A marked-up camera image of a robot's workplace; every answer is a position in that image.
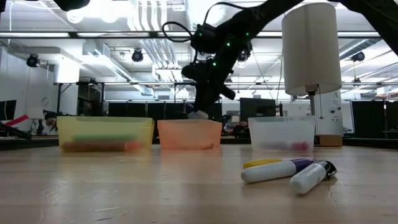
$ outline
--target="purple marker cap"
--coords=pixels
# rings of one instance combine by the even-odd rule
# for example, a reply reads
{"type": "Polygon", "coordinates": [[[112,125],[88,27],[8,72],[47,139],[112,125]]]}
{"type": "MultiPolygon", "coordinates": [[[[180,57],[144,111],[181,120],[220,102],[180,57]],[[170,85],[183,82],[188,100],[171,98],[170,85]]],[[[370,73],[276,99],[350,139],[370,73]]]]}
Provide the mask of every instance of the purple marker cap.
{"type": "Polygon", "coordinates": [[[315,160],[309,158],[292,159],[290,160],[296,165],[296,173],[304,170],[307,166],[313,164],[315,160]]]}

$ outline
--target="green object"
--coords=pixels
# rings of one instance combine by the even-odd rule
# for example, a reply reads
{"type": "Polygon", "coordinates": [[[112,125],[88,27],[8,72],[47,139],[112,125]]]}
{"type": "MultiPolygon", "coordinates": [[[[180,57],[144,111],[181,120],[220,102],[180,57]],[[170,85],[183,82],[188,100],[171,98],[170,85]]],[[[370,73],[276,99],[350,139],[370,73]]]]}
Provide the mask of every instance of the green object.
{"type": "Polygon", "coordinates": [[[134,135],[122,134],[78,134],[73,137],[74,141],[133,141],[134,135]]]}

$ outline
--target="wooden table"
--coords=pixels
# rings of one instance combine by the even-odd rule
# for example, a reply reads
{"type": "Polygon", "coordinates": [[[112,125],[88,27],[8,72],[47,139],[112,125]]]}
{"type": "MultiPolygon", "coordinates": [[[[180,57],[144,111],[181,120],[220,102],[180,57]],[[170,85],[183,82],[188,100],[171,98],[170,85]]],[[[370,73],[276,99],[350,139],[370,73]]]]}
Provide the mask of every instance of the wooden table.
{"type": "Polygon", "coordinates": [[[223,146],[205,151],[62,155],[0,152],[0,223],[397,223],[398,151],[345,147],[313,154],[223,146]],[[289,178],[244,184],[244,162],[313,156],[338,169],[298,197],[289,178]]]}

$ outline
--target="clear plastic bin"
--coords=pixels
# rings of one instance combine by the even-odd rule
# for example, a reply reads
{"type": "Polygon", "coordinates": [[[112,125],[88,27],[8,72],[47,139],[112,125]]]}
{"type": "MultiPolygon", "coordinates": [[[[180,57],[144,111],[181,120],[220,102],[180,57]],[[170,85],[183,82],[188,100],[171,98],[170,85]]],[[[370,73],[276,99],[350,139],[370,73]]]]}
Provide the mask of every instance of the clear plastic bin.
{"type": "Polygon", "coordinates": [[[204,119],[158,121],[162,149],[209,149],[220,146],[222,124],[204,119]]]}
{"type": "Polygon", "coordinates": [[[98,149],[104,148],[99,144],[101,141],[113,145],[123,141],[139,142],[140,148],[150,148],[154,134],[152,118],[59,116],[57,127],[62,151],[65,151],[65,145],[78,141],[91,142],[91,146],[95,148],[97,145],[98,149]]]}
{"type": "Polygon", "coordinates": [[[314,116],[249,118],[252,148],[312,152],[314,116]]]}

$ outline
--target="orange plastic bin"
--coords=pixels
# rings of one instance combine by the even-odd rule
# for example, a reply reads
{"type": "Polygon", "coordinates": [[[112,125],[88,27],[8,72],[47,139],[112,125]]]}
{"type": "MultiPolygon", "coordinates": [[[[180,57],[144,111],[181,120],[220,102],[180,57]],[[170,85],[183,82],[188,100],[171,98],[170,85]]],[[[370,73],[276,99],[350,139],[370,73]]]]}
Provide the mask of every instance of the orange plastic bin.
{"type": "Polygon", "coordinates": [[[158,121],[162,149],[210,149],[220,146],[222,124],[204,119],[158,121]]]}

